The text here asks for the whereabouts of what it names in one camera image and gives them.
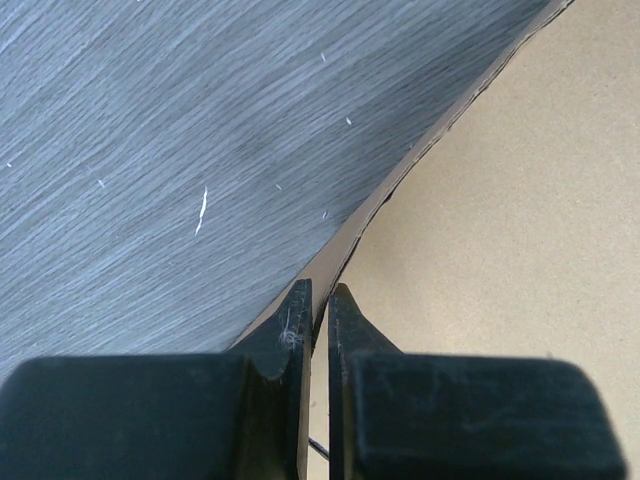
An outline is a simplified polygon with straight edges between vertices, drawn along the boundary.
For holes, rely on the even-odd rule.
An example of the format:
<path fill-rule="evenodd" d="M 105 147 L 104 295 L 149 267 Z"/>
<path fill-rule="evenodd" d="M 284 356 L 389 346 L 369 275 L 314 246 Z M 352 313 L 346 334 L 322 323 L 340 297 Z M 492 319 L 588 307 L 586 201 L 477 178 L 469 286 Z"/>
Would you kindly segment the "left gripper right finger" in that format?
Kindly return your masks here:
<path fill-rule="evenodd" d="M 334 479 L 623 479 L 601 397 L 549 358 L 410 354 L 346 285 L 328 301 Z"/>

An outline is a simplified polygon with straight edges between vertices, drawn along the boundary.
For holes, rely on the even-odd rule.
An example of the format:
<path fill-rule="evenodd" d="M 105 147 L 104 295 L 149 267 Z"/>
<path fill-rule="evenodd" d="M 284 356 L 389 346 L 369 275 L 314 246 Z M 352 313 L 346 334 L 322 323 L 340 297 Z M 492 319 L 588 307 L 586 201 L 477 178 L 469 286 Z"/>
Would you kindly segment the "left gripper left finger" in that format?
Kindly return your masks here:
<path fill-rule="evenodd" d="M 1 388 L 5 479 L 302 479 L 312 283 L 222 353 L 50 356 Z"/>

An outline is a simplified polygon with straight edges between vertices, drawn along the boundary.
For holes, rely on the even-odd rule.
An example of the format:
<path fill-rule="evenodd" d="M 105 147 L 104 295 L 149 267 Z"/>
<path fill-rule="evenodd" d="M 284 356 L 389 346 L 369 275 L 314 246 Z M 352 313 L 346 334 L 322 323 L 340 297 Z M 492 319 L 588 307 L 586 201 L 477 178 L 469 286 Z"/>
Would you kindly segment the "cardboard box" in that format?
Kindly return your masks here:
<path fill-rule="evenodd" d="M 553 1 L 301 271 L 408 352 L 549 356 L 639 475 L 639 5 Z"/>

